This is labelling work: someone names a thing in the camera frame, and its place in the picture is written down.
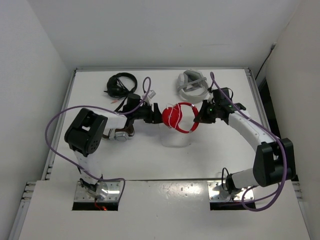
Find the red headphones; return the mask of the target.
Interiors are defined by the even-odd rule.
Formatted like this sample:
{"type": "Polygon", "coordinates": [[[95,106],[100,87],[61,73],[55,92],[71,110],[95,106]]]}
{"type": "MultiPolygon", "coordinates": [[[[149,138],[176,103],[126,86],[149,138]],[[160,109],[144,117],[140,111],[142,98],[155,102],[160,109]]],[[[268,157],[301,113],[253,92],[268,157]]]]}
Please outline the red headphones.
{"type": "Polygon", "coordinates": [[[179,124],[183,118],[182,106],[188,106],[191,108],[194,117],[199,113],[197,107],[190,102],[179,102],[173,106],[167,107],[162,111],[162,121],[163,124],[168,128],[175,129],[176,131],[182,134],[190,134],[193,133],[199,126],[199,123],[193,122],[190,130],[184,130],[180,128],[179,124]]]}

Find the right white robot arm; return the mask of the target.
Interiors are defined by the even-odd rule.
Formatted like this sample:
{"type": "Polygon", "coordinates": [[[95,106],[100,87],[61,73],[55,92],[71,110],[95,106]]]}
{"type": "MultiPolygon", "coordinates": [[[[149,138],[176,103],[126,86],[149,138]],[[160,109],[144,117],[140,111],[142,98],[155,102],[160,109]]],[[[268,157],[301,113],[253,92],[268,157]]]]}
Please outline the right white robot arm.
{"type": "Polygon", "coordinates": [[[241,103],[233,103],[227,87],[210,89],[209,99],[203,100],[194,122],[213,124],[217,119],[235,129],[255,150],[253,167],[229,173],[225,179],[225,190],[237,193],[250,186],[268,187],[283,179],[296,177],[294,146],[288,138],[273,137],[267,129],[254,123],[241,103]]]}

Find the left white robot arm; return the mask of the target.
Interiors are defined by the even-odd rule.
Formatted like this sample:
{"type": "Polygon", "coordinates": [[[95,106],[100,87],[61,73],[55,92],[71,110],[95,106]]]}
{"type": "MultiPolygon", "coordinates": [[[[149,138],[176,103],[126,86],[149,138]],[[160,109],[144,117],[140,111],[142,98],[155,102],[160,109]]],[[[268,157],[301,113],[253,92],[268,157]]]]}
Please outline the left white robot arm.
{"type": "Polygon", "coordinates": [[[130,93],[119,111],[94,112],[92,107],[82,107],[68,127],[64,141],[77,158],[81,174],[80,184],[90,194],[97,196],[103,189],[103,174],[94,160],[94,153],[102,139],[127,141],[135,134],[134,122],[162,123],[162,114],[157,103],[151,103],[149,94],[143,98],[130,93]]]}

